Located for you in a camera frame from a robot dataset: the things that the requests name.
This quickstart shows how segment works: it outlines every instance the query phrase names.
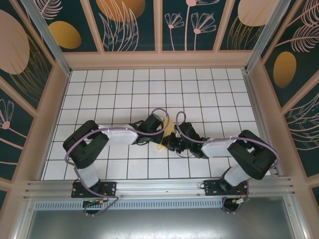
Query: enclosure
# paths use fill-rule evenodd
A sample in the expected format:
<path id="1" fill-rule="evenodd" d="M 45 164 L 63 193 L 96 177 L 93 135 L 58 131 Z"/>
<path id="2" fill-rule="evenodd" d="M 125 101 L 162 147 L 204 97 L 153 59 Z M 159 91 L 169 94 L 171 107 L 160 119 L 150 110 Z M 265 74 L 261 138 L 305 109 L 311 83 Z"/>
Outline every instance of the enclosure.
<path id="1" fill-rule="evenodd" d="M 0 237 L 319 237 L 318 19 L 318 0 L 2 1 Z M 201 185 L 233 157 L 107 146 L 94 167 L 119 201 L 85 217 L 63 142 L 156 108 L 201 137 L 248 129 L 280 163 L 227 214 Z"/>

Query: gray floor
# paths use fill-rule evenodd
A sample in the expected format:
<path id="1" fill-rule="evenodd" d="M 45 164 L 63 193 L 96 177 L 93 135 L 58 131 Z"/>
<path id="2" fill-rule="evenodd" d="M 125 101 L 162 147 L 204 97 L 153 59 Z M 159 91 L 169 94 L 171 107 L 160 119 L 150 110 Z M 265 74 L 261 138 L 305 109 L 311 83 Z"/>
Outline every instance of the gray floor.
<path id="1" fill-rule="evenodd" d="M 291 239 L 281 198 L 253 198 L 233 215 L 216 209 L 38 211 L 28 239 Z"/>

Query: grid tile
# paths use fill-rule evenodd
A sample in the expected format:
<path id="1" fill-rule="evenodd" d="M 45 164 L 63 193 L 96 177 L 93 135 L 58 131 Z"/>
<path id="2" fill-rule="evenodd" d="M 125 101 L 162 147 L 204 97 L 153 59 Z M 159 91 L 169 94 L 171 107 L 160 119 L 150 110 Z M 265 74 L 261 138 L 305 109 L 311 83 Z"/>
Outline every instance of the grid tile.
<path id="1" fill-rule="evenodd" d="M 222 138 L 248 129 L 258 135 L 244 80 L 233 69 L 138 69 L 73 71 L 42 178 L 72 180 L 64 140 L 85 121 L 125 126 L 145 120 L 155 108 L 175 121 L 185 111 L 201 137 Z M 165 113 L 156 111 L 160 117 Z M 112 145 L 94 162 L 101 179 L 220 177 L 233 158 L 197 159 L 158 145 Z"/>

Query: vent grille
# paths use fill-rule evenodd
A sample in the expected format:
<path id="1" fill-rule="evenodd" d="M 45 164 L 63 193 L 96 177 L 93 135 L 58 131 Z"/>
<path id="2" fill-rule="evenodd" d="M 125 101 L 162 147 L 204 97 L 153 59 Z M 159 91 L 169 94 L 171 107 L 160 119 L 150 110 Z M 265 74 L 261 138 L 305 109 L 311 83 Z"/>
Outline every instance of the vent grille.
<path id="1" fill-rule="evenodd" d="M 88 210 L 105 208 L 110 202 L 89 207 Z M 83 210 L 83 201 L 40 201 L 35 204 L 36 211 Z M 110 210 L 132 209 L 189 209 L 189 208 L 221 208 L 221 198 L 210 199 L 176 199 L 176 200 L 121 200 Z"/>

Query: flower illustration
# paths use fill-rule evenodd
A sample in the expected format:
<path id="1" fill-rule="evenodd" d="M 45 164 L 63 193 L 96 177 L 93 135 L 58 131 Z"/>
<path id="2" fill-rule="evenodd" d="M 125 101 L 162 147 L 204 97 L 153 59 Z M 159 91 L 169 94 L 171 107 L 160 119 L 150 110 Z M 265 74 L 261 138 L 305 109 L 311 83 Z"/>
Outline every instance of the flower illustration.
<path id="1" fill-rule="evenodd" d="M 212 32 L 216 30 L 214 13 L 207 14 L 203 13 L 198 19 L 198 13 L 193 13 L 191 15 L 191 24 L 193 25 L 195 40 L 194 40 L 194 51 L 196 50 L 196 38 L 198 34 Z"/>
<path id="2" fill-rule="evenodd" d="M 8 101 L 7 106 L 3 99 L 0 100 L 0 128 L 9 129 L 12 118 L 14 104 Z"/>
<path id="3" fill-rule="evenodd" d="M 186 4 L 188 6 L 196 6 L 196 5 L 210 5 L 218 3 L 219 0 L 186 0 Z"/>
<path id="4" fill-rule="evenodd" d="M 173 28 L 184 26 L 184 22 L 182 21 L 182 17 L 180 16 L 180 13 L 179 14 L 173 13 L 172 15 L 167 13 L 164 16 L 165 16 L 165 21 L 169 27 L 171 46 L 173 48 L 173 51 L 175 51 L 171 30 Z"/>

